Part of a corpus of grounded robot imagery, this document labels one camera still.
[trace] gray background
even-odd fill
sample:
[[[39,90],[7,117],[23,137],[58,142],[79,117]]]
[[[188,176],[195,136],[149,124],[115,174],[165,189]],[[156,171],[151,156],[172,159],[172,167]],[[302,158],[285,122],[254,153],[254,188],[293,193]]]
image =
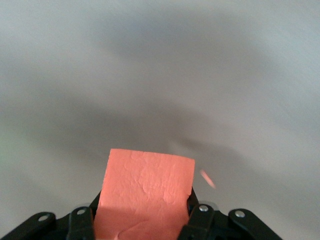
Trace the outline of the gray background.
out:
[[[126,148],[194,158],[200,200],[320,239],[319,77],[317,0],[1,1],[0,237],[91,202]]]

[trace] orange block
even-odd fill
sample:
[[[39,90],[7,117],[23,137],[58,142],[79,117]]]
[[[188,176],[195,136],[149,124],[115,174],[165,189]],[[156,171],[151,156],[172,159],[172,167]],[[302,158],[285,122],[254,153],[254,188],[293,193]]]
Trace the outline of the orange block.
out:
[[[112,149],[94,219],[98,240],[176,240],[188,222],[195,161]]]

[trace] bolt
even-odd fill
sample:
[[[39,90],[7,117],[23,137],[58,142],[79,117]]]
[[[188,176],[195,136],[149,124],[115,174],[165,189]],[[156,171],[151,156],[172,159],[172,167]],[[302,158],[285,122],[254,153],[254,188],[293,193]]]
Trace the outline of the bolt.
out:
[[[237,210],[234,213],[238,218],[244,218],[246,214],[243,211]]]
[[[199,209],[201,212],[208,212],[209,211],[209,208],[206,205],[200,205]]]

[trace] wrinkled orange surface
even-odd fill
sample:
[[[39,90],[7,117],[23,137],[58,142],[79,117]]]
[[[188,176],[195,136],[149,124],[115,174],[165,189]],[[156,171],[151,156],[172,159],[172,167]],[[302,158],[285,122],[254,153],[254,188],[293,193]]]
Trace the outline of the wrinkled orange surface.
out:
[[[125,149],[110,151],[94,219],[99,240],[176,240],[188,222],[195,161]]]

